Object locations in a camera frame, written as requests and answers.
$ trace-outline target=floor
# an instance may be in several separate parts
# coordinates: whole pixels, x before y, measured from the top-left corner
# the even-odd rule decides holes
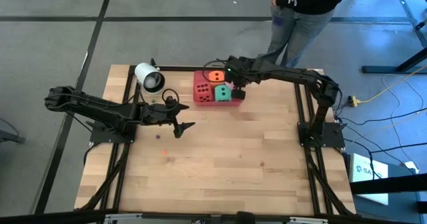
[[[414,18],[423,20],[425,0],[406,1]],[[102,3],[103,0],[0,0],[0,117],[26,139],[22,145],[0,144],[0,216],[24,215],[34,210],[65,117],[46,110],[43,98],[50,87],[76,84],[89,42],[94,40],[96,21],[7,21],[1,17],[98,17]],[[154,57],[158,65],[202,66],[228,55],[255,57],[267,49],[271,22],[245,20],[267,19],[269,4],[270,0],[110,0],[106,17],[242,17],[242,21],[104,21],[83,90],[102,96],[111,64],[138,64]],[[393,19],[406,17],[406,13],[400,0],[343,0],[334,16]],[[398,65],[421,50],[422,45],[409,22],[372,20],[335,19],[311,44],[298,67],[324,69],[340,84],[344,96],[368,99],[377,94],[384,88],[383,75],[362,74],[361,66]],[[394,76],[385,77],[389,84],[397,80]],[[413,76],[408,82],[423,98],[427,97],[424,76]],[[407,84],[396,86],[393,92],[405,100],[395,115],[427,105]],[[356,122],[386,118],[397,105],[396,98],[385,93],[358,108],[344,109],[342,117]],[[426,118],[423,113],[397,126],[403,145],[427,140]],[[367,138],[382,148],[398,145],[393,128],[375,131],[390,125],[390,121],[349,125],[361,134],[369,134]],[[4,123],[0,123],[0,129],[13,131]],[[348,139],[358,137],[349,129],[344,135]],[[74,121],[46,212],[73,209],[88,139],[89,133]],[[362,139],[357,141],[371,150],[378,149]],[[427,172],[426,150],[424,146],[407,149],[422,173]],[[367,155],[352,143],[347,144],[346,151]],[[409,161],[399,149],[390,154]],[[383,153],[374,158],[399,164]]]

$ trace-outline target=black robotic arm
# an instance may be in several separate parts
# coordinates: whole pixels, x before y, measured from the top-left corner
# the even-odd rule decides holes
[[[181,110],[188,109],[187,105],[178,103],[171,96],[164,101],[164,105],[114,103],[76,91],[73,87],[56,87],[50,89],[45,106],[50,111],[74,112],[95,120],[87,123],[94,130],[91,141],[130,143],[135,138],[136,125],[173,125],[175,137],[180,138],[185,129],[195,124],[177,122],[176,116]]]
[[[262,59],[229,57],[225,66],[225,81],[234,84],[232,97],[245,99],[242,90],[249,83],[261,83],[277,79],[308,86],[318,103],[316,114],[308,123],[298,123],[300,141],[310,147],[344,147],[341,127],[337,123],[326,123],[326,113],[335,103],[339,87],[328,76],[317,71],[280,67]]]

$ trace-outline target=green die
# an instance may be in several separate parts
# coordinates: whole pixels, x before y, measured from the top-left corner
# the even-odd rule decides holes
[[[231,101],[232,90],[226,85],[218,85],[215,87],[215,101]]]

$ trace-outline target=red die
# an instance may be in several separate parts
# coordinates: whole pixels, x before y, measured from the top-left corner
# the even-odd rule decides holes
[[[193,95],[194,101],[205,102],[205,101],[213,101],[214,97],[212,94],[211,85],[209,82],[199,82],[195,83],[193,87]]]

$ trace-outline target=wooden table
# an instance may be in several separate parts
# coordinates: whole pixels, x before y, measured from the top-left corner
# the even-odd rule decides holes
[[[129,65],[111,66],[104,99],[122,102],[128,70]],[[192,72],[162,73],[165,88],[175,89],[180,102],[190,106],[178,115],[178,121],[196,124],[180,139],[173,137],[173,127],[137,128],[120,211],[313,215],[304,150],[296,128],[299,119],[294,84],[276,80],[251,84],[240,107],[197,107],[192,97]],[[302,91],[306,103],[304,88]],[[161,103],[160,95],[144,97],[147,102],[154,99]],[[111,146],[101,144],[89,153],[75,207],[86,204],[104,181]],[[342,156],[330,148],[323,148],[323,155],[328,183],[354,212]],[[317,186],[325,212],[322,188]],[[114,191],[115,183],[108,207],[112,206]]]

